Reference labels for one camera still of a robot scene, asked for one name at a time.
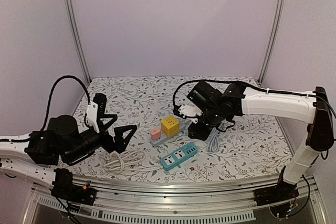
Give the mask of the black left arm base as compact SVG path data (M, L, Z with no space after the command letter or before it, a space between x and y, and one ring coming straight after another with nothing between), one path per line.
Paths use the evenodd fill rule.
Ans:
M88 206L93 205L97 190L91 187L90 180L87 180L83 185L75 185L73 183L73 174L69 170L56 168L54 172L55 179L52 182L52 196Z

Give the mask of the aluminium front rail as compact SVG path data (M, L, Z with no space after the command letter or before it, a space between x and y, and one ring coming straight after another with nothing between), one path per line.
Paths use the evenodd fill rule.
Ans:
M94 180L93 205L66 210L39 186L31 189L24 223L328 223L315 179L298 183L299 196L291 214L280 218L273 208L281 201L259 206L254 190L272 186L277 176L201 183L158 184L123 180Z

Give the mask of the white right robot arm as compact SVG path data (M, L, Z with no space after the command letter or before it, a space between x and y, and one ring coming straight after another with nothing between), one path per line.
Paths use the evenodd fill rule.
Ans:
M317 157L335 142L332 113L324 88L294 92L269 90L235 81L221 92L207 81L199 81L187 98L200 110L197 122L190 127L190 137L205 140L210 131L224 120L236 116L269 115L307 124L307 137L283 169L280 183L271 190L276 201L284 200Z

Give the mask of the right aluminium frame post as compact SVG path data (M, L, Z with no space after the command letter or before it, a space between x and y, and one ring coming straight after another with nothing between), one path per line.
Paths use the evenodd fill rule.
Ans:
M260 73L258 76L258 80L257 80L260 85L262 85L262 83L266 79L266 74L267 74L268 67L271 61L272 52L274 50L274 46L275 46L276 39L277 39L277 34L278 34L279 26L280 26L284 3L285 3L285 0L276 0L275 13L274 13L274 18L273 18L272 26L270 30L270 36L267 42L265 56L264 56L261 69L260 69Z

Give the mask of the aluminium frame post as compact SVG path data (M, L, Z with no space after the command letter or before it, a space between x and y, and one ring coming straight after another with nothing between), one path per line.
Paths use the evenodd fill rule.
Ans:
M73 37L73 43L75 46L75 50L77 53L78 61L82 70L82 74L84 76L85 82L89 84L91 82L91 76L89 72L89 67L85 58L85 53L82 47L80 34L78 30L78 25L75 17L75 10L72 3L72 0L64 0L65 8L69 20L70 30Z
M267 74L268 67L271 61L272 52L274 50L274 46L275 46L276 39L277 39L277 34L278 34L279 26L280 26L284 3L285 3L285 0L276 0L275 13L274 13L274 18L273 18L272 26L270 30L270 36L267 42L265 56L264 56L261 69L260 69L260 73L258 76L258 80L257 80L260 85L262 85L262 83L266 79L266 74Z

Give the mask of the left aluminium frame post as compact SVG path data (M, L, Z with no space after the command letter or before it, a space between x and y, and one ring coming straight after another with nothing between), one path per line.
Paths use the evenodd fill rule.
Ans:
M64 0L65 8L69 20L70 30L73 37L73 43L75 46L75 50L77 53L78 61L82 70L82 74L84 76L85 82L89 84L91 82L91 76L89 72L89 67L85 58L85 53L82 47L80 34L78 30L78 25L75 17L75 10L72 3L72 0Z

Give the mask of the teal white power strip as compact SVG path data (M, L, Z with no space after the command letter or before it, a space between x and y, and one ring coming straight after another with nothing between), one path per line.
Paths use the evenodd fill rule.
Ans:
M168 172L176 167L180 168L183 162L194 157L197 152L197 146L194 143L188 143L171 154L162 157L160 162L164 171Z

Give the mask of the light blue power strip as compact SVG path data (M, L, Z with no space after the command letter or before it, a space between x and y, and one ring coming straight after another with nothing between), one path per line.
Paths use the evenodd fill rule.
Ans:
M152 146L157 147L157 146L162 145L163 143L167 142L168 140L181 135L184 132L185 129L186 129L186 124L181 122L180 123L180 130L176 135L174 135L172 137L167 137L161 130L161 133L162 133L161 138L157 141L152 141L151 136L150 136L149 137L149 142L151 143Z

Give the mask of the floral patterned table mat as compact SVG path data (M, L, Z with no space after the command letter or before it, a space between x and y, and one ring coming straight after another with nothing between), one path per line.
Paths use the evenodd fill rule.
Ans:
M218 150L196 140L197 154L169 172L162 157L188 144L182 132L157 147L150 143L150 131L172 114L172 105L187 103L194 77L108 77L95 78L89 95L107 96L106 112L116 114L115 126L134 124L137 131L128 144L129 152L142 151L145 158L121 172L105 167L111 155L98 149L91 157L70 167L81 176L152 183L214 182L279 174L290 161L291 152L276 119L265 115L235 118L235 126L223 123L217 132Z

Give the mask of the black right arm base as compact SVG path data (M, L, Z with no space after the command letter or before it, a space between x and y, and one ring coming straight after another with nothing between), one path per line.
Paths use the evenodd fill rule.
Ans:
M257 206L277 203L277 205L270 207L270 212L278 219L289 217L295 205L289 200L293 199L296 201L297 197L299 196L297 185L284 182L284 171L285 167L281 170L278 181L274 186L255 189L253 191L254 201L256 202Z

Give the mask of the yellow cube plug adapter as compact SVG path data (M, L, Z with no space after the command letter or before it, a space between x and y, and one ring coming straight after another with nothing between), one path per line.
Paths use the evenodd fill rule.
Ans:
M161 130L167 137L176 135L180 130L179 121L172 115L161 120Z

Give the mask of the pink cube plug adapter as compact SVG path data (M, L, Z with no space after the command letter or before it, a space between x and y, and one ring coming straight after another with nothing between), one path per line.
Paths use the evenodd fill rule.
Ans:
M159 127L153 128L150 132L151 140L157 141L161 138L161 129Z

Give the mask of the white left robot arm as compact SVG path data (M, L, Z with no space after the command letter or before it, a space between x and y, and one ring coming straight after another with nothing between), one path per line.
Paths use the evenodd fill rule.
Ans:
M68 166L74 166L94 154L98 148L107 153L124 152L131 137L137 130L136 125L114 128L111 136L108 128L117 120L116 115L108 115L111 120L99 123L98 130L90 128L78 131L77 121L70 115L61 115L49 121L46 130L33 131L27 135L1 137L1 154L32 161L37 165L57 165L59 159Z

